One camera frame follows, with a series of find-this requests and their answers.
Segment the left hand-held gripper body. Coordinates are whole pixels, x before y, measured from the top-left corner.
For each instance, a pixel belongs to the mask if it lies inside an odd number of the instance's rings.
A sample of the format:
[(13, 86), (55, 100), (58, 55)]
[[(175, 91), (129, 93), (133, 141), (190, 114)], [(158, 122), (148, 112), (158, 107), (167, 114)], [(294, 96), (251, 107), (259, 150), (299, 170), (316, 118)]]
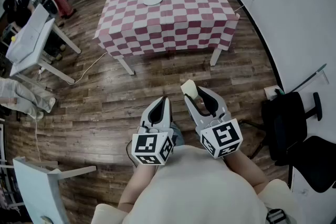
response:
[(141, 121), (137, 133), (132, 136), (132, 156), (143, 165), (165, 165), (175, 146), (172, 121), (152, 125)]

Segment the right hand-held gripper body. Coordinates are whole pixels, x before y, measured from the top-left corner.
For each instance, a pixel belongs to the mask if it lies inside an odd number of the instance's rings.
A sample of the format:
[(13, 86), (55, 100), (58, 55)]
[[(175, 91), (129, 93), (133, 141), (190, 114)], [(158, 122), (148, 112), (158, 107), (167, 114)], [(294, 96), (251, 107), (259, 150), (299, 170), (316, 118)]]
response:
[(230, 112), (218, 117), (196, 113), (195, 124), (201, 144), (214, 159), (237, 151), (242, 144), (239, 124)]

